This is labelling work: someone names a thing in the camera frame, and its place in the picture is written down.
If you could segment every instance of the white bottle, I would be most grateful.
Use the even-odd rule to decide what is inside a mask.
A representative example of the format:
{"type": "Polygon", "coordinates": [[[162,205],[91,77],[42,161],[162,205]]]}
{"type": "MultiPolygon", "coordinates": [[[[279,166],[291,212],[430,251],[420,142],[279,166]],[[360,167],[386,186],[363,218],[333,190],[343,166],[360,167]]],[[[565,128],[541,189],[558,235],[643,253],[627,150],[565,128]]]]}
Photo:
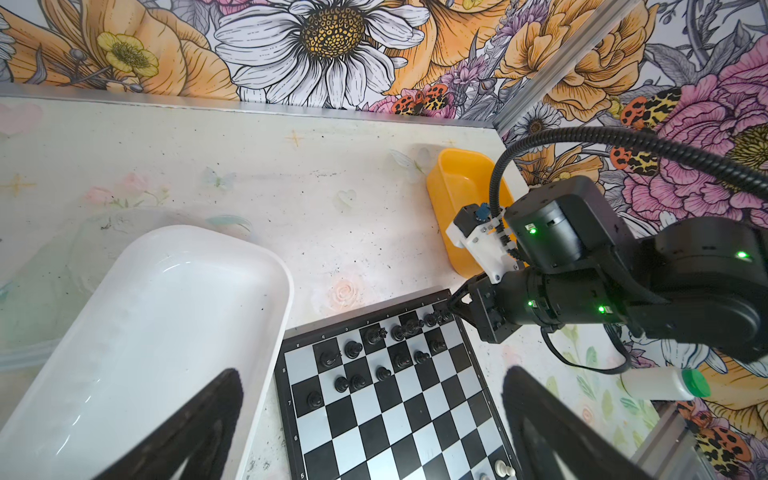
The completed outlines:
{"type": "Polygon", "coordinates": [[[711,395],[707,379],[701,372],[676,366],[628,370],[621,374],[621,382],[636,399],[693,400],[711,395]]]}

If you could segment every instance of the orange plastic bin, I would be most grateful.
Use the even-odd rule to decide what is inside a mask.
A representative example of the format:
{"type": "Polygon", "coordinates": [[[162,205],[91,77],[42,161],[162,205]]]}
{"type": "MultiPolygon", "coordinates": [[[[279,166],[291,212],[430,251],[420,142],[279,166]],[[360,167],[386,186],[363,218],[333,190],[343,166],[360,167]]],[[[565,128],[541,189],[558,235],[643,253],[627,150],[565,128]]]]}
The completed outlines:
{"type": "MultiPolygon", "coordinates": [[[[488,185],[491,182],[493,161],[474,151],[446,148],[437,159],[437,165],[427,176],[427,190],[440,226],[442,241],[456,273],[464,278],[482,273],[466,249],[454,247],[445,234],[459,210],[465,205],[488,202],[488,185]]],[[[502,180],[499,202],[508,207],[514,199],[507,184],[502,180]]]]}

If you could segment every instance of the butterfly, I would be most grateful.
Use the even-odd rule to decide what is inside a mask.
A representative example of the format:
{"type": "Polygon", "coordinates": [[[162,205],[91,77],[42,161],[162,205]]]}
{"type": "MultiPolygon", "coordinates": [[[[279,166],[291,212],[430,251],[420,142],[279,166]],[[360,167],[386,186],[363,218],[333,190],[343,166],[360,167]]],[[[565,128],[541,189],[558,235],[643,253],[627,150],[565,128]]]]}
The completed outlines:
{"type": "MultiPolygon", "coordinates": [[[[621,124],[640,131],[655,132],[680,101],[679,88],[660,91],[653,97],[637,97],[621,111],[621,124]]],[[[613,147],[611,163],[619,170],[651,177],[659,171],[659,158],[650,152],[633,148],[613,147]]]]}
{"type": "Polygon", "coordinates": [[[442,110],[448,107],[448,87],[435,84],[425,91],[417,90],[413,95],[403,95],[392,106],[392,113],[398,115],[423,115],[424,110],[442,110]]]}
{"type": "Polygon", "coordinates": [[[203,172],[203,183],[212,185],[215,188],[220,188],[221,190],[232,190],[236,177],[237,174],[234,172],[219,177],[219,174],[213,171],[210,167],[206,167],[205,172],[203,172]]]}

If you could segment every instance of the black square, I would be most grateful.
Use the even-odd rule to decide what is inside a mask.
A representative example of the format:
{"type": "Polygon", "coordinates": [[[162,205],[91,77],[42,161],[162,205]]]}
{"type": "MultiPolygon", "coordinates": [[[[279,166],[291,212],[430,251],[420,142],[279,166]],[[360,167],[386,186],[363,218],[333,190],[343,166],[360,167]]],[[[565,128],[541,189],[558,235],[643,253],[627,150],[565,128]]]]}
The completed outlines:
{"type": "MultiPolygon", "coordinates": [[[[398,317],[398,320],[400,321],[400,325],[405,328],[406,323],[410,322],[411,320],[419,321],[419,315],[416,313],[415,310],[408,313],[403,313],[401,316],[398,317]]],[[[422,329],[419,328],[416,330],[416,332],[413,335],[406,335],[406,339],[411,338],[412,336],[417,336],[422,332],[422,329]]]]}
{"type": "Polygon", "coordinates": [[[416,443],[413,442],[413,435],[408,435],[392,445],[392,456],[395,457],[397,475],[401,479],[411,475],[418,467],[422,466],[419,452],[416,450],[416,443]]]}
{"type": "Polygon", "coordinates": [[[411,365],[413,365],[413,360],[411,359],[411,353],[408,351],[408,344],[405,342],[396,343],[395,345],[388,346],[387,351],[389,352],[389,359],[392,360],[392,371],[394,373],[400,372],[402,370],[407,369],[411,365]],[[398,367],[396,359],[397,357],[401,356],[404,359],[408,360],[408,365],[403,367],[398,367]]]}
{"type": "Polygon", "coordinates": [[[326,370],[335,369],[341,365],[341,352],[339,351],[339,342],[335,338],[328,339],[325,342],[320,342],[312,345],[312,350],[315,352],[315,363],[317,364],[317,372],[323,373],[326,370]],[[333,365],[325,366],[320,362],[320,357],[324,353],[329,353],[336,360],[333,365]]]}
{"type": "Polygon", "coordinates": [[[363,462],[341,476],[341,480],[371,480],[368,464],[363,462]]]}
{"type": "Polygon", "coordinates": [[[491,418],[491,411],[488,409],[488,403],[485,401],[485,397],[482,392],[478,392],[467,400],[469,409],[472,410],[472,417],[475,418],[475,425],[482,425],[485,420],[491,418]]]}
{"type": "Polygon", "coordinates": [[[430,355],[436,355],[442,352],[442,350],[435,350],[432,348],[432,342],[445,342],[445,338],[443,338],[440,328],[431,329],[428,332],[424,332],[424,338],[427,341],[427,345],[429,345],[430,355]]]}
{"type": "Polygon", "coordinates": [[[492,454],[488,455],[488,461],[491,463],[493,475],[496,477],[496,480],[509,480],[509,477],[502,478],[498,476],[498,474],[496,473],[496,469],[493,468],[493,465],[496,465],[496,462],[498,462],[499,460],[503,460],[505,464],[510,465],[512,468],[520,472],[519,465],[516,465],[514,462],[510,463],[509,457],[507,456],[507,452],[504,450],[504,446],[501,446],[501,447],[498,447],[496,450],[494,450],[492,454]]]}
{"type": "Polygon", "coordinates": [[[397,386],[395,376],[390,376],[383,382],[376,382],[373,386],[376,387],[376,397],[379,398],[379,407],[382,412],[402,403],[400,388],[397,386]]]}
{"type": "Polygon", "coordinates": [[[382,348],[384,348],[386,345],[384,344],[384,339],[381,339],[381,341],[374,343],[371,345],[370,343],[366,342],[366,333],[371,329],[380,329],[382,326],[378,323],[374,323],[373,325],[369,325],[365,328],[360,329],[360,339],[362,339],[362,347],[366,351],[366,355],[369,353],[378,352],[382,348]]]}
{"type": "Polygon", "coordinates": [[[429,418],[429,410],[427,409],[427,402],[424,400],[423,393],[419,393],[412,399],[406,400],[405,405],[408,423],[411,424],[411,432],[416,432],[432,421],[429,418]]]}
{"type": "Polygon", "coordinates": [[[384,419],[381,415],[363,423],[359,430],[362,448],[366,451],[366,460],[370,460],[389,447],[389,439],[386,436],[384,419]]]}
{"type": "Polygon", "coordinates": [[[293,390],[293,403],[296,407],[297,418],[316,410],[311,408],[310,404],[306,401],[310,393],[318,392],[320,396],[323,396],[323,391],[320,389],[320,378],[317,376],[298,382],[291,386],[291,389],[293,390]]]}
{"type": "Polygon", "coordinates": [[[448,400],[448,407],[451,409],[458,407],[466,400],[458,375],[445,380],[442,383],[442,391],[445,393],[445,399],[448,400]]]}
{"type": "Polygon", "coordinates": [[[453,365],[456,367],[457,373],[472,365],[472,362],[469,361],[467,349],[464,347],[464,344],[457,345],[449,351],[451,352],[451,358],[453,359],[453,365]]]}
{"type": "Polygon", "coordinates": [[[472,430],[472,433],[467,434],[467,436],[462,439],[462,445],[464,446],[464,453],[467,454],[469,468],[474,467],[485,458],[485,449],[482,446],[480,434],[477,429],[472,430]]]}
{"type": "Polygon", "coordinates": [[[364,356],[344,364],[344,373],[346,374],[346,379],[349,380],[349,393],[360,390],[352,386],[352,377],[355,375],[363,377],[366,381],[366,386],[373,383],[373,379],[371,379],[371,369],[368,368],[368,359],[364,356]]]}
{"type": "Polygon", "coordinates": [[[450,480],[448,475],[448,468],[445,466],[445,459],[442,457],[442,453],[435,458],[427,462],[424,465],[424,477],[427,480],[450,480]]]}
{"type": "Polygon", "coordinates": [[[357,425],[352,398],[349,396],[326,405],[326,413],[328,414],[328,425],[331,428],[331,436],[333,438],[357,425]]]}
{"type": "Polygon", "coordinates": [[[424,363],[417,363],[416,375],[419,377],[419,384],[421,384],[422,390],[427,390],[429,387],[440,383],[440,377],[437,376],[435,363],[432,359],[428,359],[424,363]]]}
{"type": "Polygon", "coordinates": [[[304,464],[312,480],[333,480],[339,477],[339,466],[336,464],[336,453],[333,442],[328,442],[304,455],[304,464]]]}
{"type": "Polygon", "coordinates": [[[437,434],[437,441],[440,442],[441,450],[445,451],[446,448],[458,441],[456,424],[453,422],[453,415],[451,415],[450,410],[432,420],[432,424],[435,426],[435,433],[437,434]]]}

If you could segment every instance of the white chess piece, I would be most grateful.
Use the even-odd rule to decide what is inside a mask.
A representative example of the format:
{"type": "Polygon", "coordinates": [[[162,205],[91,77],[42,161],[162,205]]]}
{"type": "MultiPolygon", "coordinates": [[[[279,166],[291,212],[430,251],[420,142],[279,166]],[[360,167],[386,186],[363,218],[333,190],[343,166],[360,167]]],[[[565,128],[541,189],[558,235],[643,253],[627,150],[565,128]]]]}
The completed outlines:
{"type": "Polygon", "coordinates": [[[496,470],[496,475],[502,478],[506,477],[507,475],[509,475],[510,477],[515,476],[515,469],[507,465],[506,463],[504,463],[504,460],[496,460],[494,469],[496,470]]]}

